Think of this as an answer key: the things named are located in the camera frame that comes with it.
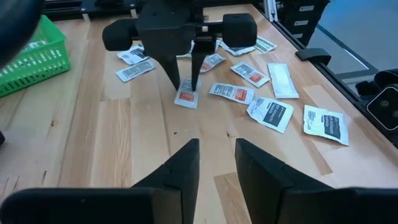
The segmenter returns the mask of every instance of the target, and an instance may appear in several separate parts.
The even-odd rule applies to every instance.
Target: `black metal frame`
[[[46,3],[44,14],[51,20],[82,19],[83,14],[89,18],[98,16],[113,16],[116,14],[130,14],[130,10],[136,8],[136,0],[125,0],[124,7],[118,9],[100,9],[94,6],[95,0],[59,0]],[[259,2],[253,0],[202,0],[203,7],[227,6],[234,4],[252,4],[263,16]],[[281,23],[271,22],[272,25],[298,50],[306,49]],[[398,147],[398,136],[388,133],[366,110],[366,101],[363,101],[353,93],[335,74],[323,63],[312,63],[328,80],[340,91],[372,124]]]

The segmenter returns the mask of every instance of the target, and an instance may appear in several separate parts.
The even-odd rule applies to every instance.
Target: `green basket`
[[[42,16],[33,38],[16,59],[0,69],[0,97],[70,69],[65,35]]]

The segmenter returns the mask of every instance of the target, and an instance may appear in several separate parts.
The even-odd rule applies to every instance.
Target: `wood grain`
[[[205,9],[210,21],[249,12],[258,34],[278,47],[234,57],[200,75],[198,109],[174,104],[162,67],[123,83],[127,65],[103,47],[103,28],[118,17],[56,22],[67,36],[72,69],[0,99],[0,196],[28,187],[129,187],[150,174],[191,138],[200,139],[200,183],[195,223],[250,223],[234,161],[236,138],[246,138],[292,167],[333,187],[398,187],[398,150],[355,109],[253,6]],[[231,71],[241,61],[268,74],[267,63],[287,63],[300,99],[285,134],[266,128],[246,105],[209,95],[214,82],[255,89],[274,98],[271,83],[255,88]],[[191,61],[178,60],[182,78]],[[303,107],[343,113],[349,146],[303,133]]]
[[[238,174],[219,175],[214,178],[218,195],[227,223],[246,224],[250,222],[249,211],[244,202],[243,193],[239,184]]]

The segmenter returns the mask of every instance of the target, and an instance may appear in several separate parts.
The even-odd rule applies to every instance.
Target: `red label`
[[[246,99],[246,94],[247,93],[248,92],[246,90],[238,89],[238,90],[236,90],[235,99],[244,101],[244,99]]]
[[[193,102],[194,95],[191,93],[180,93],[180,99]]]
[[[250,76],[250,80],[252,80],[253,82],[258,82],[258,81],[262,80],[262,78],[263,78],[263,76],[261,74],[258,74],[258,73],[253,73]]]
[[[203,62],[203,64],[201,65],[201,69],[203,70],[209,70],[211,68],[211,65],[209,65],[206,62]]]

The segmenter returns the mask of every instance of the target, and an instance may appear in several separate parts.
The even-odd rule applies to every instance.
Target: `white wipe packet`
[[[283,134],[293,115],[293,106],[270,98],[259,97],[250,103],[247,112],[258,123]]]
[[[304,132],[338,141],[348,146],[348,130],[344,116],[326,109],[304,106]]]
[[[276,48],[277,46],[275,44],[269,42],[268,40],[266,40],[260,36],[257,36],[257,41],[256,41],[256,44],[254,47],[257,48],[262,53],[266,54],[266,53],[270,52],[272,49]]]
[[[223,61],[225,61],[225,58],[223,58],[219,54],[213,54],[207,56],[203,61],[203,64],[201,65],[200,73],[209,71],[210,69],[214,68],[216,65],[218,65]]]
[[[177,95],[175,96],[174,103],[176,105],[185,106],[187,108],[198,108],[198,98],[201,81],[198,80],[197,90],[192,91],[192,81],[189,79],[182,80],[180,88],[178,88]]]
[[[239,56],[255,49],[254,47],[228,47],[223,41],[220,43],[220,45],[222,48],[224,48],[224,50],[228,51],[234,56]]]
[[[217,50],[218,50],[218,46],[220,46],[220,43],[221,43],[221,41],[220,40],[216,40],[216,49],[215,49],[215,52],[217,52]],[[195,45],[195,43],[194,43],[194,41],[191,41],[191,50],[188,52],[188,53],[186,53],[185,55],[177,55],[177,58],[182,58],[182,57],[188,57],[188,58],[190,58],[190,57],[192,57],[192,50],[193,50],[193,46]]]
[[[116,74],[122,81],[127,82],[148,71],[151,71],[154,68],[155,68],[154,63],[151,60],[146,60],[144,62],[140,62],[133,66],[120,70],[116,72]]]
[[[275,98],[298,98],[299,93],[294,88],[289,69],[283,63],[268,63],[269,75],[272,79],[272,88]]]
[[[135,65],[149,58],[144,55],[144,46],[141,44],[132,46],[129,50],[118,53],[118,57],[123,59],[128,65]]]
[[[232,71],[242,76],[246,81],[259,88],[269,81],[269,77],[254,69],[246,62],[241,62],[231,67]]]
[[[254,90],[248,87],[235,86],[224,83],[214,83],[210,88],[210,94],[223,96],[227,99],[249,105],[254,98]]]

